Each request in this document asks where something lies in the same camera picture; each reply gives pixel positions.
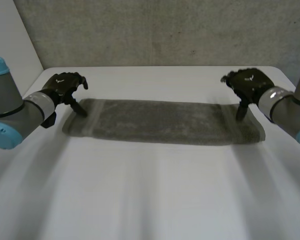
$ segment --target silver metal ring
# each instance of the silver metal ring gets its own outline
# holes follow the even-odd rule
[[[24,100],[31,101],[38,105],[43,111],[44,120],[46,120],[55,111],[54,101],[43,92],[36,91],[27,96]]]
[[[287,91],[281,87],[275,86],[267,90],[260,98],[258,107],[260,111],[270,119],[270,112],[274,104],[282,98],[293,95],[292,91]]]

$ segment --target towel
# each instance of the towel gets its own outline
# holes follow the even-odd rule
[[[265,131],[250,109],[236,121],[238,104],[148,100],[83,99],[84,118],[72,112],[62,131],[72,137],[223,146],[265,140]]]

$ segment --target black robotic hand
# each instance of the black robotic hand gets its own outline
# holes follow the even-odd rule
[[[275,86],[270,78],[256,68],[241,69],[237,72],[231,71],[221,78],[221,82],[232,88],[234,93],[241,99],[235,117],[237,121],[244,119],[249,104],[258,105],[265,91]]]
[[[77,103],[72,94],[78,89],[79,85],[83,85],[84,89],[88,89],[88,83],[84,76],[77,72],[63,72],[53,75],[43,86],[42,91],[52,91],[55,95],[57,104],[70,105],[74,112],[86,117],[87,112]]]

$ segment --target white wall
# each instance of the white wall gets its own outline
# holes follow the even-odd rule
[[[10,68],[21,95],[43,71],[13,0],[0,0],[0,57]]]

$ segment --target concrete wall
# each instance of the concrete wall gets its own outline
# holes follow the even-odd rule
[[[21,95],[43,71],[13,0],[0,0],[0,57],[10,68]]]
[[[233,66],[300,76],[300,0],[14,0],[44,68]]]

